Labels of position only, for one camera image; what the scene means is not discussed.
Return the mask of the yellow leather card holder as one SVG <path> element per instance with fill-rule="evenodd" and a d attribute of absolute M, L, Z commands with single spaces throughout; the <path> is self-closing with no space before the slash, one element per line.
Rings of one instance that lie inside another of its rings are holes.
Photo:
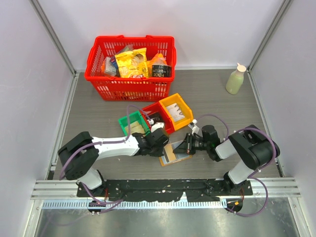
<path fill-rule="evenodd" d="M 173 150 L 176 147 L 178 147 L 181 143 L 182 143 L 181 141 L 169 143 L 163 148 L 163 154 L 161 157 L 159 157 L 161 166 L 171 165 L 171 164 L 192 158 L 192 155 L 189 155 L 186 153 L 175 154 L 173 152 Z"/>

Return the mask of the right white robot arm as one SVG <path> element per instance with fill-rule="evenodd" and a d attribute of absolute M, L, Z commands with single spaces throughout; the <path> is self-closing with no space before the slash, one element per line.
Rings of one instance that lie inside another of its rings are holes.
<path fill-rule="evenodd" d="M 203 126 L 201 131 L 201 136 L 188 133 L 173 152 L 194 155 L 196 151 L 206 151 L 216 162 L 239 155 L 241 161 L 224 175 L 223 189 L 229 195 L 240 191 L 249 177 L 280 155 L 279 146 L 254 125 L 234 132 L 224 142 L 220 142 L 212 125 Z"/>

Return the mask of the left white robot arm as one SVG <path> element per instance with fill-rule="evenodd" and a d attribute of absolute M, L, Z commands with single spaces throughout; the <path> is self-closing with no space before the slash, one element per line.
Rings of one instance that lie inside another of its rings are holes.
<path fill-rule="evenodd" d="M 97 160 L 117 156 L 161 157 L 168 141 L 169 134 L 163 128 L 118 138 L 98 138 L 81 132 L 58 151 L 62 164 L 60 179 L 77 180 L 87 195 L 99 197 L 105 192 L 106 181 L 92 167 Z"/>

